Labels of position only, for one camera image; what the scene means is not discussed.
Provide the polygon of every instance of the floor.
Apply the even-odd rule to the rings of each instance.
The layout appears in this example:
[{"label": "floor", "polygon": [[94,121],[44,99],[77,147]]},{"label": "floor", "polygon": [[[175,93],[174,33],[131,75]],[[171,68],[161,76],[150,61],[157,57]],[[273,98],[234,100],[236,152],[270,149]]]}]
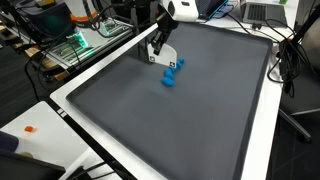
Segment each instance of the floor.
[{"label": "floor", "polygon": [[[312,1],[300,0],[299,24],[303,23]],[[36,104],[30,82],[23,71],[26,61],[27,58],[10,47],[0,49],[0,128]],[[50,92],[63,84],[48,84],[50,88],[47,92],[37,83],[36,73],[31,67],[29,72],[42,100],[47,100]],[[299,122],[312,134],[312,143],[302,141],[286,121],[278,118],[267,180],[320,180],[320,120],[310,118]]]}]

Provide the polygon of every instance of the gray mat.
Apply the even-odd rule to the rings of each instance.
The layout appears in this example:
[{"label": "gray mat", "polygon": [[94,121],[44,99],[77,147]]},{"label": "gray mat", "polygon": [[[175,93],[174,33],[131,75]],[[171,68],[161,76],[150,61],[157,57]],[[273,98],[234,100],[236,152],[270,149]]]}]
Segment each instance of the gray mat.
[{"label": "gray mat", "polygon": [[272,42],[180,24],[168,44],[186,60],[175,86],[127,54],[68,100],[168,179],[240,179]]}]

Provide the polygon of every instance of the metal stand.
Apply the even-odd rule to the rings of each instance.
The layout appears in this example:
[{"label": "metal stand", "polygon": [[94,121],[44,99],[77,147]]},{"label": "metal stand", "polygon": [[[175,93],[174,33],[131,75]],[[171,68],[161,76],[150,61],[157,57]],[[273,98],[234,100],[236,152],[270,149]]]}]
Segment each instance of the metal stand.
[{"label": "metal stand", "polygon": [[279,115],[285,119],[291,126],[293,126],[294,129],[296,129],[307,142],[311,141],[311,135],[308,133],[307,130],[305,130],[293,117],[286,114],[283,110],[279,108]]}]

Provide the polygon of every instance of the laptop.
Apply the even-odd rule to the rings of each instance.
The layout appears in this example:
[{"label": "laptop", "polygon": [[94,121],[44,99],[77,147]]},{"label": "laptop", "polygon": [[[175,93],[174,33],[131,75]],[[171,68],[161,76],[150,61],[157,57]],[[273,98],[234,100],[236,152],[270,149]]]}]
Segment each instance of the laptop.
[{"label": "laptop", "polygon": [[273,27],[287,27],[287,19],[282,5],[265,4],[248,2],[249,0],[240,0],[240,9],[242,21],[249,24],[266,25],[265,20],[274,19],[276,21],[268,21]]}]

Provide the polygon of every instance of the white table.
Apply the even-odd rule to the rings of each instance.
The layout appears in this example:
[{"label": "white table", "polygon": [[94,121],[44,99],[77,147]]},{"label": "white table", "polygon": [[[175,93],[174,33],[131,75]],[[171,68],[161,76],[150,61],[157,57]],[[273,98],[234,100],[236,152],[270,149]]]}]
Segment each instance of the white table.
[{"label": "white table", "polygon": [[[26,126],[34,131],[26,132]],[[16,153],[29,152],[37,160],[62,166],[66,173],[60,178],[65,180],[79,166],[89,168],[103,160],[71,129],[70,126],[46,103],[40,102],[0,129],[2,132],[19,138]],[[96,177],[113,170],[104,165],[92,172]],[[111,174],[101,180],[119,180]]]},{"label": "white table", "polygon": [[[298,0],[289,0],[286,5],[286,12],[288,23],[291,27],[294,25],[294,19],[298,8]],[[239,6],[232,13],[239,14]],[[233,20],[229,18],[223,18],[220,20],[212,20],[207,22],[208,25],[233,28],[238,27]],[[129,170],[138,179],[165,179],[156,170],[151,168],[131,151],[125,148],[121,143],[115,140],[111,135],[90,121],[81,112],[75,109],[67,100],[66,96],[72,92],[75,88],[80,86],[83,82],[88,80],[94,74],[99,72],[102,68],[111,63],[114,59],[119,57],[123,52],[128,50],[134,44],[139,42],[150,32],[156,29],[156,25],[152,26],[103,60],[95,64],[90,69],[86,70],[78,77],[55,91],[50,95],[51,99],[55,101],[65,112],[67,112],[80,126],[82,126],[93,138],[95,138],[101,146],[103,146],[114,158],[116,158],[127,170]],[[263,32],[270,32],[267,28],[262,28]],[[282,33],[291,34],[286,29],[281,30]],[[276,124],[278,107],[281,97],[281,86],[267,80],[265,77],[262,90],[260,93],[260,99],[252,127],[250,142],[248,146],[247,156],[243,169],[243,180],[262,180],[266,177],[269,156],[271,152],[274,128]]]}]

